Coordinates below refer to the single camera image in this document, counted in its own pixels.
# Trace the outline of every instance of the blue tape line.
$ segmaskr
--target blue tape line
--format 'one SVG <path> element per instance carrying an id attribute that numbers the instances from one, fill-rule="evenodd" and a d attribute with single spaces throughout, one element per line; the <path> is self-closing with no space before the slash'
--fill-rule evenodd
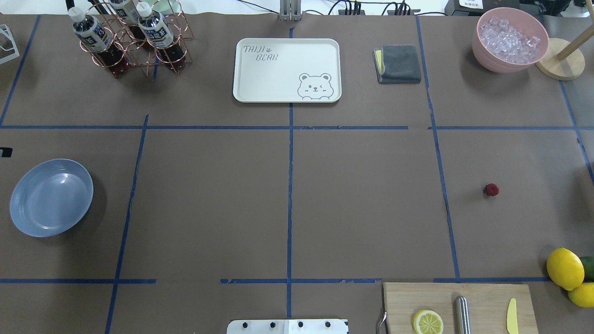
<path id="1" fill-rule="evenodd" d="M 221 284 L 286 284 L 285 278 L 232 278 L 221 279 Z M 331 284 L 331 283 L 355 283 L 373 284 L 381 282 L 381 278 L 292 278 L 292 284 Z"/>
<path id="2" fill-rule="evenodd" d="M 42 130 L 140 130 L 142 125 L 2 125 L 2 129 Z"/>
<path id="3" fill-rule="evenodd" d="M 157 70 L 159 69 L 159 59 L 157 58 L 157 51 L 154 52 L 154 70 L 153 70 L 153 79 L 151 82 L 157 80 Z"/>
<path id="4" fill-rule="evenodd" d="M 289 194 L 287 195 L 287 319 L 291 319 L 293 275 L 293 104 L 289 103 Z"/>
<path id="5" fill-rule="evenodd" d="M 574 127 L 473 127 L 473 126 L 439 126 L 430 127 L 429 130 L 573 130 Z"/>
<path id="6" fill-rule="evenodd" d="M 433 283 L 505 283 L 505 282 L 549 282 L 547 277 L 458 277 L 435 278 Z"/>
<path id="7" fill-rule="evenodd" d="M 368 127 L 356 127 L 356 126 L 332 126 L 332 125 L 320 125 L 320 126 L 298 126 L 294 127 L 294 130 L 408 130 L 408 127 L 382 127 L 382 126 L 368 126 Z"/>
<path id="8" fill-rule="evenodd" d="M 138 178 L 138 168 L 140 167 L 140 159 L 143 155 L 144 137 L 147 132 L 147 124 L 149 123 L 149 116 L 146 115 L 143 124 L 143 133 L 140 136 L 140 144 L 138 145 L 138 155 L 136 156 L 136 166 L 134 168 L 134 177 L 132 178 L 132 189 L 130 190 L 130 199 L 128 200 L 128 211 L 126 213 L 126 222 L 124 223 L 124 232 L 122 233 L 122 243 L 119 248 L 118 266 L 115 270 L 115 278 L 113 280 L 112 298 L 109 303 L 108 320 L 105 325 L 105 334 L 109 334 L 111 329 L 111 321 L 113 319 L 113 309 L 115 307 L 115 300 L 118 294 L 119 275 L 122 270 L 122 262 L 124 260 L 124 250 L 126 248 L 126 239 L 128 238 L 128 227 L 130 224 L 130 214 L 132 209 L 132 202 L 134 201 L 134 193 L 136 191 L 136 179 Z"/>
<path id="9" fill-rule="evenodd" d="M 565 100 L 565 106 L 567 107 L 567 111 L 569 112 L 569 117 L 571 118 L 571 123 L 573 124 L 573 129 L 576 132 L 577 141 L 579 141 L 579 143 L 580 143 L 580 148 L 582 150 L 582 156 L 584 157 L 584 161 L 586 162 L 588 174 L 590 174 L 590 180 L 592 182 L 592 185 L 594 185 L 594 172 L 592 171 L 590 159 L 588 158 L 588 154 L 586 153 L 586 148 L 584 147 L 584 141 L 582 140 L 582 135 L 580 134 L 580 130 L 577 127 L 576 117 L 573 115 L 573 110 L 571 108 L 571 104 L 569 103 L 569 98 L 567 97 L 567 92 L 565 91 L 565 85 L 563 85 L 563 81 L 561 81 L 561 80 L 559 80 L 559 87 L 561 87 L 561 94 L 563 94 L 563 99 Z"/>
<path id="10" fill-rule="evenodd" d="M 113 284 L 113 279 L 95 278 L 0 278 L 0 284 Z M 120 284 L 156 284 L 156 279 L 121 279 Z"/>
<path id="11" fill-rule="evenodd" d="M 14 76 L 14 80 L 12 81 L 12 86 L 10 87 L 10 92 L 8 92 L 8 97 L 6 98 L 6 103 L 4 104 L 4 110 L 2 110 L 2 116 L 0 116 L 0 125 L 4 122 L 4 117 L 6 116 L 6 111 L 8 110 L 8 105 L 10 105 L 10 100 L 12 99 L 12 94 L 14 93 L 14 89 L 17 86 L 18 78 L 21 76 L 21 71 L 23 70 L 23 65 L 25 64 L 25 59 L 27 59 L 27 55 L 29 54 L 29 49 L 31 48 L 31 44 L 33 43 L 33 37 L 35 36 L 35 32 L 37 31 L 37 26 L 39 25 L 39 20 L 41 19 L 41 15 L 37 16 L 37 20 L 35 20 L 35 25 L 33 26 L 33 31 L 31 31 L 31 36 L 29 36 L 29 42 L 27 42 L 27 47 L 25 48 L 25 52 L 23 52 L 23 57 L 21 58 L 21 63 L 18 65 L 17 74 Z"/>
<path id="12" fill-rule="evenodd" d="M 149 130 L 288 130 L 286 126 L 245 125 L 149 125 Z"/>
<path id="13" fill-rule="evenodd" d="M 221 284 L 285 284 L 285 278 L 232 278 L 222 279 Z"/>
<path id="14" fill-rule="evenodd" d="M 444 170 L 443 165 L 441 163 L 441 150 L 439 139 L 437 137 L 437 125 L 435 123 L 435 113 L 433 111 L 433 103 L 431 102 L 431 96 L 429 95 L 429 76 L 427 74 L 427 64 L 425 62 L 425 50 L 423 48 L 423 37 L 421 36 L 421 21 L 419 20 L 418 16 L 415 16 L 416 20 L 416 30 L 419 36 L 419 48 L 421 50 L 421 61 L 423 63 L 423 75 L 425 76 L 425 89 L 427 90 L 427 102 L 429 103 L 429 109 L 431 110 L 431 128 L 433 130 L 433 141 L 435 142 L 435 153 L 437 155 L 437 166 L 439 167 L 440 171 L 440 181 L 441 181 L 441 192 L 443 193 L 444 203 L 445 203 L 445 210 L 447 213 L 447 225 L 448 229 L 450 230 L 450 248 L 451 248 L 451 257 L 454 263 L 454 273 L 457 278 L 460 277 L 460 270 L 458 268 L 458 255 L 456 254 L 456 242 L 454 240 L 454 228 L 451 225 L 451 214 L 450 214 L 450 203 L 447 198 L 447 190 L 446 190 L 446 178 L 444 177 Z"/>
<path id="15" fill-rule="evenodd" d="M 113 279 L 0 278 L 5 284 L 113 284 Z"/>
<path id="16" fill-rule="evenodd" d="M 0 125 L 2 129 L 31 130 L 141 130 L 142 125 Z M 147 130 L 288 130 L 284 125 L 148 125 Z M 293 130 L 408 130 L 407 126 L 342 126 L 322 125 L 293 127 Z"/>
<path id="17" fill-rule="evenodd" d="M 294 284 L 330 284 L 330 283 L 355 283 L 374 284 L 381 282 L 381 278 L 293 278 Z"/>
<path id="18" fill-rule="evenodd" d="M 120 279 L 118 284 L 157 284 L 156 279 Z"/>

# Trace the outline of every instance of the table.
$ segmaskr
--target table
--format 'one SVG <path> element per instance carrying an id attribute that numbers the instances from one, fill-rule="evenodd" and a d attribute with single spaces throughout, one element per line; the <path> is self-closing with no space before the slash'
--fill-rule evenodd
<path id="1" fill-rule="evenodd" d="M 156 0 L 148 0 L 149 3 L 154 3 Z M 238 0 L 178 0 L 184 12 L 189 14 L 199 14 L 202 12 L 218 12 L 221 14 L 262 14 L 265 10 L 250 5 L 241 3 Z M 279 11 L 279 0 L 246 0 L 264 8 L 274 11 Z M 335 0 L 302 0 L 301 10 L 317 10 L 324 14 L 334 4 Z M 423 12 L 444 11 L 447 0 L 408 0 L 406 2 L 413 9 L 418 9 Z M 362 9 L 367 15 L 380 15 L 386 7 L 386 4 L 363 4 Z M 90 4 L 86 0 L 74 0 L 74 5 L 80 8 L 87 9 Z M 45 0 L 43 2 L 35 0 L 22 0 L 14 2 L 11 0 L 0 0 L 0 12 L 4 14 L 62 14 L 65 15 L 66 5 L 64 0 Z M 344 9 L 344 4 L 335 7 L 334 15 L 338 15 L 338 9 Z M 580 15 L 580 8 L 571 6 L 565 13 L 578 13 Z"/>
<path id="2" fill-rule="evenodd" d="M 188 19 L 194 63 L 180 75 L 115 80 L 67 17 L 2 16 L 22 54 L 0 81 L 0 146 L 14 149 L 0 158 L 3 333 L 325 317 L 369 333 L 382 282 L 526 283 L 541 334 L 593 326 L 594 310 L 544 269 L 557 247 L 594 253 L 592 43 L 584 74 L 559 83 L 535 67 L 483 69 L 477 18 Z M 589 21 L 544 18 L 565 39 Z M 237 41 L 289 36 L 339 43 L 341 99 L 234 100 Z M 387 44 L 418 48 L 421 84 L 377 84 L 371 52 Z M 61 235 L 28 237 L 11 222 L 12 190 L 58 157 L 90 171 L 91 208 Z M 485 198 L 490 182 L 501 193 Z"/>

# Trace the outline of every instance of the bottle cap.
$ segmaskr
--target bottle cap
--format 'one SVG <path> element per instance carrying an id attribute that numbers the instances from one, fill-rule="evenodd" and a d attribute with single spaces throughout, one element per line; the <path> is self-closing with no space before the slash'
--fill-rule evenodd
<path id="1" fill-rule="evenodd" d="M 81 22 L 87 14 L 79 7 L 72 7 L 68 10 L 68 15 L 74 22 Z"/>
<path id="2" fill-rule="evenodd" d="M 136 5 L 136 10 L 142 17 L 149 17 L 153 12 L 153 10 L 150 8 L 150 5 L 143 1 L 138 2 L 138 5 Z"/>

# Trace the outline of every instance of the blue plate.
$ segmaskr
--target blue plate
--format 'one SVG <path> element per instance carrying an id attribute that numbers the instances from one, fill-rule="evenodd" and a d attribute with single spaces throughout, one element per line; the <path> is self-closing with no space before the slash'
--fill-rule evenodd
<path id="1" fill-rule="evenodd" d="M 23 176 L 10 199 L 10 216 L 21 232 L 51 237 L 73 227 L 93 199 L 93 180 L 80 163 L 46 161 Z"/>

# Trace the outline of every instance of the metal plate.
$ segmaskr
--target metal plate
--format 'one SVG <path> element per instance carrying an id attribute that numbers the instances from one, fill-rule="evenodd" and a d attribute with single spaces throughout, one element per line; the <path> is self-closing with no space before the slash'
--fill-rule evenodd
<path id="1" fill-rule="evenodd" d="M 348 334 L 349 322 L 341 319 L 234 320 L 227 334 Z"/>

